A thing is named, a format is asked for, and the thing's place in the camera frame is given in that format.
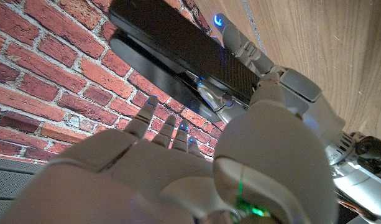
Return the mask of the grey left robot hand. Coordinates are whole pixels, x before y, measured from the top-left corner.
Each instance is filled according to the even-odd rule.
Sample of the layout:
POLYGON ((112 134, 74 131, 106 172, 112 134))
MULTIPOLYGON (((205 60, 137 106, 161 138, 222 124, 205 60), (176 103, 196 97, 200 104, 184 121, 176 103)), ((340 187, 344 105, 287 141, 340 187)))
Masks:
MULTIPOLYGON (((214 16, 214 25, 223 35, 225 49, 247 67, 247 72, 254 73, 259 81, 275 81, 273 84, 280 87, 277 96, 283 98, 273 98, 270 95, 271 100, 267 103, 273 105, 277 100, 284 100, 286 109, 294 116, 300 116, 300 121, 321 141, 336 186, 337 203, 358 213, 368 222, 381 222, 381 140, 359 132, 344 133, 342 128, 345 121, 334 112, 318 85, 294 69, 275 65, 224 14, 214 16)), ((249 102, 244 104, 229 93, 228 87, 224 88, 217 81, 206 81, 200 77, 197 82, 197 90, 208 108, 226 124, 250 111, 249 108, 257 103, 250 96, 249 102)), ((264 158, 270 156, 269 161, 273 161, 272 156, 281 156, 276 159, 278 165, 295 162, 294 165, 304 167, 297 172, 297 176, 306 177, 307 181, 295 187, 306 187, 306 184, 312 184, 312 177, 317 177, 317 168, 306 168, 306 153, 312 153, 306 146, 299 150, 297 148, 294 152, 288 151, 290 156, 299 153, 292 160, 290 156, 274 154, 273 151, 258 152, 266 152, 264 158)), ((251 159, 247 157, 250 153, 251 151, 244 150, 238 156, 242 156, 240 159, 251 159)), ((239 207, 244 203, 244 207, 237 208, 238 210, 272 217, 273 208, 268 212, 250 199, 244 201, 246 190, 254 190, 249 188, 249 184, 254 182, 245 179, 248 178, 245 174, 251 171, 250 165, 240 167, 240 159, 228 156, 218 159, 218 177, 224 177, 225 181, 238 180, 236 203, 240 203, 239 207)))

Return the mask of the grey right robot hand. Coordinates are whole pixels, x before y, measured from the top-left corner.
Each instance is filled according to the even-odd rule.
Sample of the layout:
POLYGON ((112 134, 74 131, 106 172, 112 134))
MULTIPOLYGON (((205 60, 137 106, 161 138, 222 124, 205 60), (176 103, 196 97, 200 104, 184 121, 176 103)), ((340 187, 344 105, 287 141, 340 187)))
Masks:
POLYGON ((225 127, 213 162, 187 123, 144 138, 151 96, 122 131, 107 129, 53 158, 0 223, 333 223, 323 145, 285 107, 279 74, 258 82, 247 112, 225 127))

